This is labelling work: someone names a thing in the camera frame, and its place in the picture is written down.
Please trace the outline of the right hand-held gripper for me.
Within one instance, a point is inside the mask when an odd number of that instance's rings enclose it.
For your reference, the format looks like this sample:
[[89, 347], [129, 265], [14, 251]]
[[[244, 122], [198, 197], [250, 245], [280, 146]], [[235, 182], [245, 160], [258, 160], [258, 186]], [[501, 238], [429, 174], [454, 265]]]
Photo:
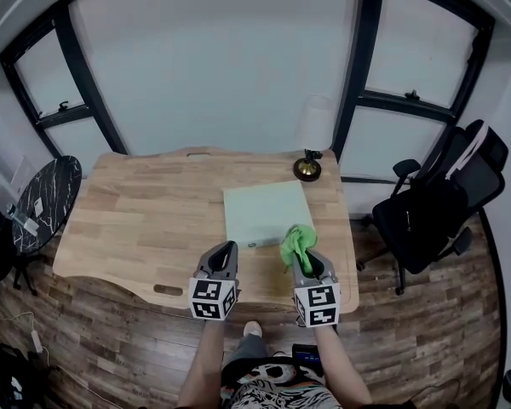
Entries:
[[294, 252], [290, 267], [294, 278], [294, 300], [301, 322], [305, 327], [336, 325], [340, 315], [341, 288], [333, 263], [317, 251], [309, 251], [307, 257], [312, 265], [317, 285], [304, 286], [302, 261]]

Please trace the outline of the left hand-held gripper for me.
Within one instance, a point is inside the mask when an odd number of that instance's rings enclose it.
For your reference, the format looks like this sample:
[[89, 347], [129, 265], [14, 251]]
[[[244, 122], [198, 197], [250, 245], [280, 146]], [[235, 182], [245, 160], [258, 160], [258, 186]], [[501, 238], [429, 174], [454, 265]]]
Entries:
[[188, 300], [193, 318], [223, 321], [238, 300], [238, 245], [220, 243], [199, 259], [189, 279]]

